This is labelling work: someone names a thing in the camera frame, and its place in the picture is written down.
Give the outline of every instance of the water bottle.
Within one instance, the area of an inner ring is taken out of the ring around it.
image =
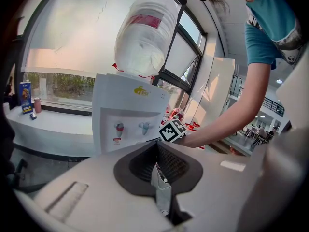
[[[173,0],[136,0],[115,45],[117,68],[143,77],[158,75],[177,24]]]

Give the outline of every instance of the blue shirt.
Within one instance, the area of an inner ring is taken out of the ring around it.
[[[248,65],[267,63],[276,68],[276,58],[292,66],[300,59],[304,42],[300,24],[285,0],[247,2],[249,19],[245,26]]]

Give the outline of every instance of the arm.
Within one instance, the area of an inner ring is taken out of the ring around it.
[[[223,139],[250,123],[263,103],[270,75],[270,64],[252,63],[240,99],[212,124],[176,141],[195,148]]]

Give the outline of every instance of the dispenser logo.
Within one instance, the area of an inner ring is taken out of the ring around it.
[[[143,96],[148,96],[149,95],[149,93],[145,89],[143,89],[143,86],[139,86],[138,88],[136,88],[134,90],[134,93],[136,93],[138,95],[143,95]]]

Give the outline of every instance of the red sticker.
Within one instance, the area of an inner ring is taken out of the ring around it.
[[[161,23],[161,19],[143,14],[135,15],[129,21],[130,24],[145,24],[155,29],[158,29]]]

